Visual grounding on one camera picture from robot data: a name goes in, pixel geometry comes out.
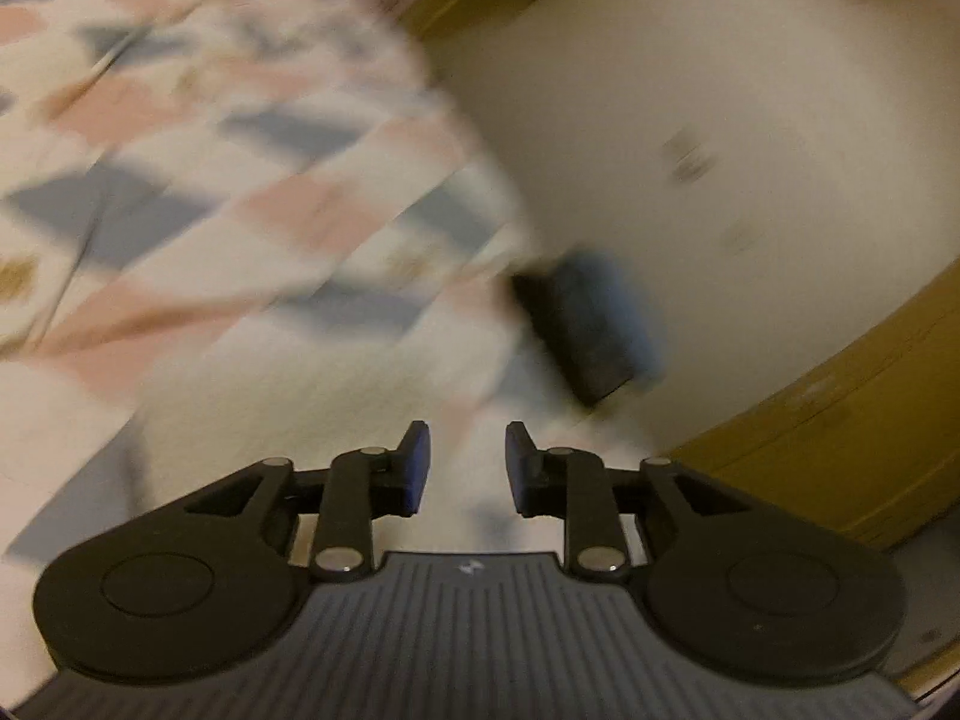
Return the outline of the folded blue jeans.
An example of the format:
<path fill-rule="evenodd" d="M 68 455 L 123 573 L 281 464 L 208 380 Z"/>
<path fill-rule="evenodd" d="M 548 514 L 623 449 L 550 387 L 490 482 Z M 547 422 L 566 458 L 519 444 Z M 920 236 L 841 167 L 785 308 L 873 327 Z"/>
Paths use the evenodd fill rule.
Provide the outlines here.
<path fill-rule="evenodd" d="M 590 401 L 664 377 L 656 330 L 633 284 L 604 252 L 574 249 L 555 271 L 568 359 Z"/>

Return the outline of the folded black garment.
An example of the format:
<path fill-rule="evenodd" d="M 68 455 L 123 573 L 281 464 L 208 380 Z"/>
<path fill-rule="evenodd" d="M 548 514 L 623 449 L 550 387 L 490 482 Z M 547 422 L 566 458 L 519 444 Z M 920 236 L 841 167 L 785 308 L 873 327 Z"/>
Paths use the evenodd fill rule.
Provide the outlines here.
<path fill-rule="evenodd" d="M 607 397 L 601 401 L 590 401 L 583 389 L 579 387 L 578 376 L 574 374 L 573 366 L 569 362 L 565 333 L 563 333 L 560 314 L 558 314 L 555 288 L 556 265 L 560 260 L 562 259 L 555 260 L 542 268 L 516 271 L 509 277 L 509 284 L 511 284 L 514 299 L 529 319 L 530 327 L 544 345 L 569 391 L 584 408 L 590 410 L 590 408 L 596 408 Z"/>

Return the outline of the checkered patchwork quilt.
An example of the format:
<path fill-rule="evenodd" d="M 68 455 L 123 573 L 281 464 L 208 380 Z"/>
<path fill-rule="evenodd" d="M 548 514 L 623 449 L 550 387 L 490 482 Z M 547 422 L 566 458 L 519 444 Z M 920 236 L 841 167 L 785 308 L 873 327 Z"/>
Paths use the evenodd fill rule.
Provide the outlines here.
<path fill-rule="evenodd" d="M 500 484 L 511 187 L 363 0 L 2 0 L 2 700 L 60 551 L 241 466 L 433 433 L 463 550 Z"/>

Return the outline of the wooden door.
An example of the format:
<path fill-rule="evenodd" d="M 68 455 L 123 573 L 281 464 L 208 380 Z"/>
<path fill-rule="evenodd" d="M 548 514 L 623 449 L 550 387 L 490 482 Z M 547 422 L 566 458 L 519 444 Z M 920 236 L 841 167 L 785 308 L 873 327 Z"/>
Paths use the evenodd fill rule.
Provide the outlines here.
<path fill-rule="evenodd" d="M 754 408 L 670 449 L 750 496 L 888 548 L 958 500 L 958 268 Z"/>

